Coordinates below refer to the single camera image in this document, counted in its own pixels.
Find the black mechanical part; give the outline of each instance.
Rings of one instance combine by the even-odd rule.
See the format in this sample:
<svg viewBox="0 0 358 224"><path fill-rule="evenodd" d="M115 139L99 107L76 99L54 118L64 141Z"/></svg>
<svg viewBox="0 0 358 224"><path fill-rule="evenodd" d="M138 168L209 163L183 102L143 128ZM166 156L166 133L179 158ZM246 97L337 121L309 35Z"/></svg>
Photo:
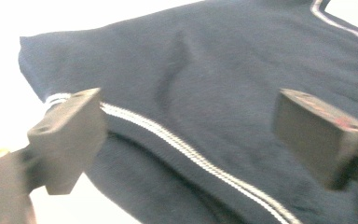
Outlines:
<svg viewBox="0 0 358 224"><path fill-rule="evenodd" d="M358 119L315 96L281 90L273 131L327 189L358 182Z"/></svg>
<svg viewBox="0 0 358 224"><path fill-rule="evenodd" d="M35 223L29 193L46 186L68 194L88 169L106 137L100 90L74 94L55 106L29 132L28 147L0 148L0 224Z"/></svg>

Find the seam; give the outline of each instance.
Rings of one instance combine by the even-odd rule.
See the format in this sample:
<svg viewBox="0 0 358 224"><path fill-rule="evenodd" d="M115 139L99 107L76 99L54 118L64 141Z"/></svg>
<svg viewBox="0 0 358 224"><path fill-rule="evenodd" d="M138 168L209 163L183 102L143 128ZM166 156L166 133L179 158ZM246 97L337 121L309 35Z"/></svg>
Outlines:
<svg viewBox="0 0 358 224"><path fill-rule="evenodd" d="M64 102L69 99L70 93L57 93L49 96L46 100L45 105L49 109L50 106L57 104L58 102ZM278 201L273 199L267 193L258 189L257 187L246 183L238 179L237 177L225 172L224 170L216 167L206 158L204 158L199 152L180 139L175 134L171 133L168 129L159 125L151 119L147 119L141 115L138 115L130 110L120 108L114 105L101 102L101 109L108 115L124 119L131 123L134 123L142 128L147 129L149 132L154 133L159 138L164 140L166 143L180 151L191 161L196 163L200 168L208 172L209 174L221 179L225 183L229 184L232 188L236 189L244 196L258 203L264 209L266 209L271 215L273 215L282 224L300 224L298 220L291 212L283 207Z"/></svg>
<svg viewBox="0 0 358 224"><path fill-rule="evenodd" d="M328 19L328 17L326 17L320 10L320 7L321 7L321 3L323 2L324 0L314 0L312 5L310 6L310 11L312 12L313 15L315 15L317 18L319 18L321 21L324 21L325 23L331 25L331 26L334 26L334 27L337 27L338 29L341 29L341 30L344 30L344 31L347 31L353 35L356 35L358 37L358 31L355 31L355 30L352 30L348 27L345 27L343 25L340 25L338 24L337 22L335 21L332 21L330 19Z"/></svg>

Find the black cloth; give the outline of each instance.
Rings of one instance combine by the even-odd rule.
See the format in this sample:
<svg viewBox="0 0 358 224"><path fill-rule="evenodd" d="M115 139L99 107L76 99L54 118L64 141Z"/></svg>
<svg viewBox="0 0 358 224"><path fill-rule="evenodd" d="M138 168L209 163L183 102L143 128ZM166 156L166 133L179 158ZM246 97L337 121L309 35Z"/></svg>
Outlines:
<svg viewBox="0 0 358 224"><path fill-rule="evenodd" d="M209 1L22 37L21 71L43 101L101 87L105 103L142 116L107 115L109 138L87 174L144 223L295 223L290 214L303 223L357 223L358 185L323 189L271 131L280 88L358 118L358 37L315 17L311 4ZM186 146L225 179L179 150Z"/></svg>

